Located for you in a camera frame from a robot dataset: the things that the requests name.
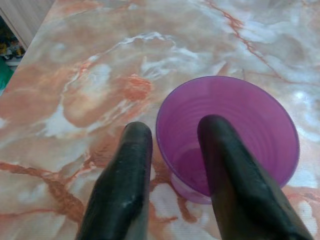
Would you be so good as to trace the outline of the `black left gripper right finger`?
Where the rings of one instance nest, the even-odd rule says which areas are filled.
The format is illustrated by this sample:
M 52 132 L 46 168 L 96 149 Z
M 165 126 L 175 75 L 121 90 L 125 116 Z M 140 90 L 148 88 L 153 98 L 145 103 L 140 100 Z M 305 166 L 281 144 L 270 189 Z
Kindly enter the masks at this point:
M 197 136 L 222 239 L 312 239 L 278 184 L 228 120 L 204 116 Z

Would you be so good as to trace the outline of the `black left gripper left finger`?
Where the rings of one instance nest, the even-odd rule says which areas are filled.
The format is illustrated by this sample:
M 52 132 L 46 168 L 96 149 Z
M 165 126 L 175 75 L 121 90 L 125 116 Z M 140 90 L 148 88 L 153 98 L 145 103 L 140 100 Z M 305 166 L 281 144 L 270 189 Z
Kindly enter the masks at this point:
M 127 124 L 110 163 L 91 192 L 79 240 L 145 240 L 153 139 L 150 128 Z

